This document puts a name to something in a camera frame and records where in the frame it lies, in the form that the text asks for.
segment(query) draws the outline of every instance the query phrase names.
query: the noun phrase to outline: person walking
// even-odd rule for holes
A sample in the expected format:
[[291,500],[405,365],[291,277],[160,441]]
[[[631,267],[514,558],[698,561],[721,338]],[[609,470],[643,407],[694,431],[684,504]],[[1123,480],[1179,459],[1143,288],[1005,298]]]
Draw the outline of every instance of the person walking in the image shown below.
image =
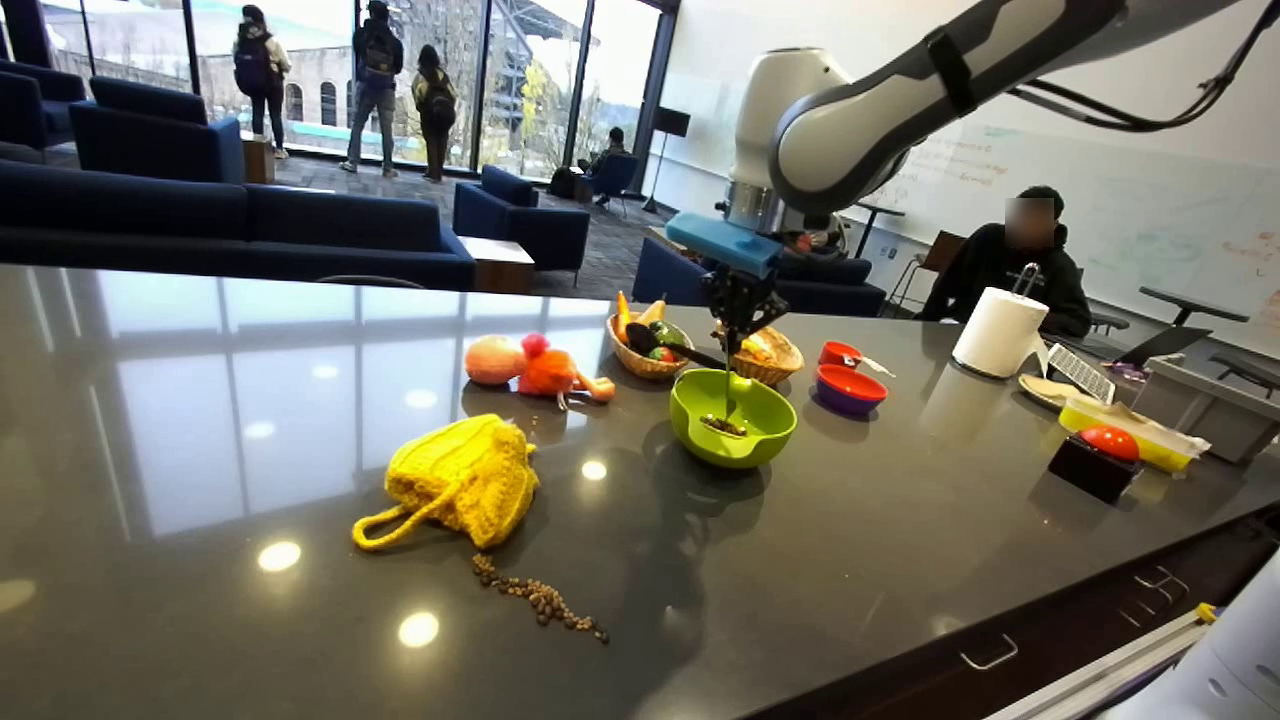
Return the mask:
[[384,0],[366,0],[366,18],[359,32],[351,38],[355,48],[355,119],[347,139],[343,171],[355,171],[359,166],[359,131],[366,118],[374,114],[384,131],[384,175],[396,175],[390,168],[390,114],[396,114],[396,76],[405,69],[405,44],[390,32],[390,14]]
[[237,32],[237,84],[250,100],[250,131],[264,138],[264,118],[271,118],[271,138],[274,151],[284,151],[284,119],[278,119],[278,100],[284,100],[284,71],[286,58],[274,44],[264,7],[245,5],[241,7],[241,32]]
[[454,125],[454,95],[430,44],[414,54],[413,106],[428,139],[428,182],[439,184],[448,160],[448,128]]

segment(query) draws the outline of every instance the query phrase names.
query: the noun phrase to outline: black box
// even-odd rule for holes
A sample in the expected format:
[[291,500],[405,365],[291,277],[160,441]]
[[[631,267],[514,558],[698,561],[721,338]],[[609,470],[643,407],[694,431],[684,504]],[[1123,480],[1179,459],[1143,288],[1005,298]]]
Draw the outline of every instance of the black box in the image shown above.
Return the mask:
[[1123,495],[1123,487],[1133,484],[1139,466],[1121,466],[1097,448],[1087,448],[1080,438],[1065,441],[1065,448],[1054,448],[1049,473],[1085,487],[1087,495],[1117,504]]

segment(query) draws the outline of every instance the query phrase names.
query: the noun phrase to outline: armchair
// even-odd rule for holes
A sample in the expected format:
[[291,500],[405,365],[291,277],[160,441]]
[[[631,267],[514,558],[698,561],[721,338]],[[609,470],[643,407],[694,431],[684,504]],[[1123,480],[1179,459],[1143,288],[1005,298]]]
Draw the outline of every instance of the armchair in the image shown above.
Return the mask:
[[485,168],[479,184],[454,184],[452,196],[452,233],[514,240],[540,271],[579,271],[587,226],[585,207],[540,204],[528,182],[500,168]]
[[0,139],[35,151],[70,139],[68,106],[82,100],[82,81],[35,66],[0,60]]
[[187,91],[127,81],[91,81],[91,106],[70,106],[78,168],[167,175],[167,182],[245,182],[241,119],[203,119]]
[[621,196],[631,184],[634,168],[638,166],[627,151],[599,151],[590,166],[590,175],[587,175],[594,207],[605,207],[613,196]]

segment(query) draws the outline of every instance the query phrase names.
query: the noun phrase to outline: person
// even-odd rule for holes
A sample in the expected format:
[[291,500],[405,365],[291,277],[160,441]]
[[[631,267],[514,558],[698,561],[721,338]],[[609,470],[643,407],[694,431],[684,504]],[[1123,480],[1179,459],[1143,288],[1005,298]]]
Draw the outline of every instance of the person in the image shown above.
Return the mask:
[[284,71],[286,58],[274,44],[268,18],[255,5],[241,7],[241,32],[237,32],[237,84],[250,100],[250,131],[264,138],[264,114],[271,118],[274,151],[284,151]]
[[[1065,215],[1065,196],[1049,184],[1036,184],[1029,191],[1053,191],[1054,196],[1054,215]],[[1001,246],[1001,226],[977,229],[954,261],[940,271],[934,288],[928,294],[928,303],[919,320],[968,320],[983,288],[1014,288],[1029,280],[1029,266],[1036,266],[1039,280],[1033,280],[1033,299],[1049,303],[1042,331],[1049,338],[1085,338],[1092,317],[1087,299],[1080,288],[1080,267],[1065,251],[1068,246],[1068,226],[1054,219],[1054,246],[1053,249],[1005,249]]]
[[396,168],[390,168],[390,114],[396,114],[396,76],[405,69],[405,44],[390,32],[390,14],[384,0],[366,0],[366,18],[364,18],[359,32],[351,38],[351,44],[355,44],[355,119],[351,119],[343,171],[355,171],[359,131],[364,131],[366,118],[374,114],[378,131],[384,131],[384,175],[396,175]]
[[448,128],[454,125],[454,95],[430,44],[414,54],[413,106],[428,139],[428,182],[439,184],[448,160]]

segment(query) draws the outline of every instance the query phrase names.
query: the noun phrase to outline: cable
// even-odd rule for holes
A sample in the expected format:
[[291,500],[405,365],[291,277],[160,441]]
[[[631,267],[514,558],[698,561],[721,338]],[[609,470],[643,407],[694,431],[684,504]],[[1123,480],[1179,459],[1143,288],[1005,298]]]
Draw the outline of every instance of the cable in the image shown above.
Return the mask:
[[1146,118],[1133,118],[1123,109],[1110,109],[1104,100],[1092,100],[1085,91],[1070,91],[1065,84],[1053,81],[1029,81],[1018,87],[1010,87],[1006,95],[1049,109],[1054,118],[1092,125],[1092,128],[1110,128],[1110,131],[1169,131],[1169,128],[1183,128],[1197,125],[1217,100],[1224,100],[1224,91],[1232,87],[1235,71],[1243,69],[1249,54],[1255,48],[1260,32],[1271,29],[1280,18],[1280,0],[1267,0],[1267,7],[1260,14],[1260,20],[1252,26],[1252,32],[1243,38],[1243,44],[1232,54],[1232,60],[1207,76],[1199,84],[1199,100],[1193,100],[1183,114],[1169,118],[1169,119],[1146,119]]

